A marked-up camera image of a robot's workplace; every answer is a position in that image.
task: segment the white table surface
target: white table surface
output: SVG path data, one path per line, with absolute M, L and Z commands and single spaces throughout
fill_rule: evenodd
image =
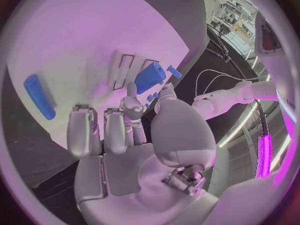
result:
M 51 139 L 67 148 L 67 125 L 75 103 L 98 111 L 103 139 L 103 113 L 118 107 L 124 88 L 113 91 L 118 54 L 135 55 L 127 74 L 133 82 L 145 59 L 159 61 L 166 82 L 189 49 L 173 27 L 144 0 L 27 0 L 14 15 L 21 28 L 7 58 L 8 71 L 21 101 Z M 24 88 L 37 74 L 56 116 L 47 120 Z M 159 92 L 156 85 L 138 96 Z

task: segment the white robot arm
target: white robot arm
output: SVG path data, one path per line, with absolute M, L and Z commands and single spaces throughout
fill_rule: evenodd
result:
M 242 81 L 229 90 L 217 90 L 194 98 L 192 107 L 205 119 L 226 113 L 235 104 L 250 104 L 255 99 L 278 101 L 273 81 Z

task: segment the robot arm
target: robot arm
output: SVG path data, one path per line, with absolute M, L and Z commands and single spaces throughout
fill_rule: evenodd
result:
M 229 90 L 217 90 L 194 98 L 192 107 L 205 119 L 226 113 L 235 104 L 250 104 L 254 100 L 278 101 L 273 81 L 242 81 Z

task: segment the purple light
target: purple light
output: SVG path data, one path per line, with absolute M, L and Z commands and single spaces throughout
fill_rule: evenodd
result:
M 265 178 L 270 174 L 272 157 L 271 135 L 266 135 L 258 139 L 258 157 L 255 178 Z

